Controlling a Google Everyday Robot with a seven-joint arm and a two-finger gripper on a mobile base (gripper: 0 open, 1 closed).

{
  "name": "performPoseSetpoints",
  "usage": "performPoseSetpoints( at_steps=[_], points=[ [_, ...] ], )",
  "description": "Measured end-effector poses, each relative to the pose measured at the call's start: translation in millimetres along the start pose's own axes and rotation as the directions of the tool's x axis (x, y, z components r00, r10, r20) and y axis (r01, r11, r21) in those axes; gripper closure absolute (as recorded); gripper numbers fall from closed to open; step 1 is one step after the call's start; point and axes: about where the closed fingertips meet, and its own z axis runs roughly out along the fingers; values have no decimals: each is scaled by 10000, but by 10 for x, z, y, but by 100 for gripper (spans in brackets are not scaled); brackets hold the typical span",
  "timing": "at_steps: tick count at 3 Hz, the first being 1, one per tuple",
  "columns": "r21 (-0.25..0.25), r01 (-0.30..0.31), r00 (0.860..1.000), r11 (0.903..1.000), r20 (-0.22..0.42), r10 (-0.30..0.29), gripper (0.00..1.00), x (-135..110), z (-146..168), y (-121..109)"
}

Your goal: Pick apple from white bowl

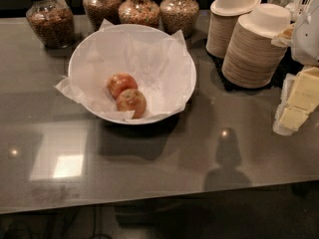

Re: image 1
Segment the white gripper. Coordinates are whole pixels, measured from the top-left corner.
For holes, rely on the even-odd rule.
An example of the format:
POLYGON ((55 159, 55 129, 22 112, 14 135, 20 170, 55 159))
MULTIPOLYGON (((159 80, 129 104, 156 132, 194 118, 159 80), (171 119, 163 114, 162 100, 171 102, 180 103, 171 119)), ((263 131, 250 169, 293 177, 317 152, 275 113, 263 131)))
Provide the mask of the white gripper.
MULTIPOLYGON (((274 36, 271 44, 281 48, 291 46, 294 61, 319 66, 319 0, 311 0, 296 23, 274 36)), ((296 76, 287 74, 273 131, 281 135, 293 134, 318 106, 319 68, 304 67, 296 76)))

